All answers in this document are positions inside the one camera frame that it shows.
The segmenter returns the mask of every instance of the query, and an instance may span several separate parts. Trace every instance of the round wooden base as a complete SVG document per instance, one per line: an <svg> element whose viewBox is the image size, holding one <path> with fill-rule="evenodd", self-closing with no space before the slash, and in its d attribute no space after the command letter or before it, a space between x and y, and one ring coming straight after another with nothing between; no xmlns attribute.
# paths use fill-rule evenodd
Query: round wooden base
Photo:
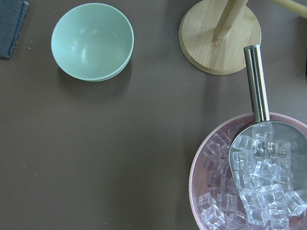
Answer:
<svg viewBox="0 0 307 230"><path fill-rule="evenodd" d="M261 42L259 22L245 6L222 43L213 43L213 32L226 4L227 0L197 3L186 13L179 29L183 54L192 65L210 74L226 75L242 70L243 48Z"/></svg>

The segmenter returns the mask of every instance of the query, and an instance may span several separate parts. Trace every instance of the light green bowl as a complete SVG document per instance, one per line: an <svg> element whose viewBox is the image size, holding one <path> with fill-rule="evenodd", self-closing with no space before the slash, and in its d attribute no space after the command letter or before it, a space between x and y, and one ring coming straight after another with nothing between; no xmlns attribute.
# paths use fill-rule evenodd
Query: light green bowl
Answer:
<svg viewBox="0 0 307 230"><path fill-rule="evenodd" d="M104 81L119 74L130 60L133 44L133 30L126 16L102 3L87 3L68 11L51 38L58 66L84 81Z"/></svg>

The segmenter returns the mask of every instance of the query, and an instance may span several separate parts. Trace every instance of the pink bowl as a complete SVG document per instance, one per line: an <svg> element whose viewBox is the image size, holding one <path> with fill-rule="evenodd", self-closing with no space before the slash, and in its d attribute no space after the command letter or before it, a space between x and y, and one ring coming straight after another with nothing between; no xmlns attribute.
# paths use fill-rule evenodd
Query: pink bowl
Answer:
<svg viewBox="0 0 307 230"><path fill-rule="evenodd" d="M285 123L295 126L307 136L307 125L305 125L304 123L292 117L285 116L282 114L270 113L270 116L272 120L285 122ZM205 138L205 140L202 142L202 144L197 150L197 153L194 157L194 160L191 166L190 175L189 175L189 199L190 199L190 204L191 204L194 218L200 230L208 230L201 221L201 211L198 208L199 196L204 194L207 191L206 176L205 176L206 170L204 168L206 158L205 158L205 155L202 153L202 149L214 133L225 130L229 126L234 126L234 125L241 124L241 123L248 124L248 123L251 123L252 121L253 121L252 114L239 115L239 116L229 119L228 121L219 125L215 130L213 130ZM291 220L290 225L293 224L294 222L295 222L295 219Z"/></svg>

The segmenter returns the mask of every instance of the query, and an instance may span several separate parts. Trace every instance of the cloth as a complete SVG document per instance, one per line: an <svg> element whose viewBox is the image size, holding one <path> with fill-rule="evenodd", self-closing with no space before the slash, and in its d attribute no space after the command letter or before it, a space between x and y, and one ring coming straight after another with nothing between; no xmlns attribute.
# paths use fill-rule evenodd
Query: cloth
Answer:
<svg viewBox="0 0 307 230"><path fill-rule="evenodd" d="M0 0L0 57L12 56L28 8L24 0Z"/></svg>

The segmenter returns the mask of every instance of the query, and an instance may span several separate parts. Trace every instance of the empty bowl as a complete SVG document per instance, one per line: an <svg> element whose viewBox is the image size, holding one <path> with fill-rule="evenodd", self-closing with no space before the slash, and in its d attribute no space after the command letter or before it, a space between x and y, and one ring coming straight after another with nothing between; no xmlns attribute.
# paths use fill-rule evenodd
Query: empty bowl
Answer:
<svg viewBox="0 0 307 230"><path fill-rule="evenodd" d="M272 120L291 124L297 127L298 129L300 129L305 135L307 135L307 126L304 123L294 118L291 118L289 116L285 116L282 114L277 114L277 113L270 113L270 117ZM197 153L194 157L194 160L191 166L190 175L189 175L189 199L190 199L190 204L192 208L192 213L194 215L194 218L200 230L208 230L202 223L201 210L198 207L199 196L207 193L208 188L209 188L207 185L207 177L206 177L207 170L205 169L205 166L204 166L206 163L206 157L203 154L205 145L209 143L209 141L212 141L213 136L215 134L221 134L221 133L227 133L230 139L232 138L232 140L229 141L229 145L230 145L231 142L233 141L233 136L236 134L236 132L244 125L251 123L253 120L254 118L252 114L245 114L245 115L234 117L222 123L205 138L205 140L202 142L199 149L197 150ZM302 222L304 224L307 224L307 217L291 218L290 228L291 229L306 229L304 227L296 228Z"/></svg>
<svg viewBox="0 0 307 230"><path fill-rule="evenodd" d="M51 50L58 66L84 81L104 81L130 60L134 35L127 17L103 3L77 6L56 24Z"/></svg>

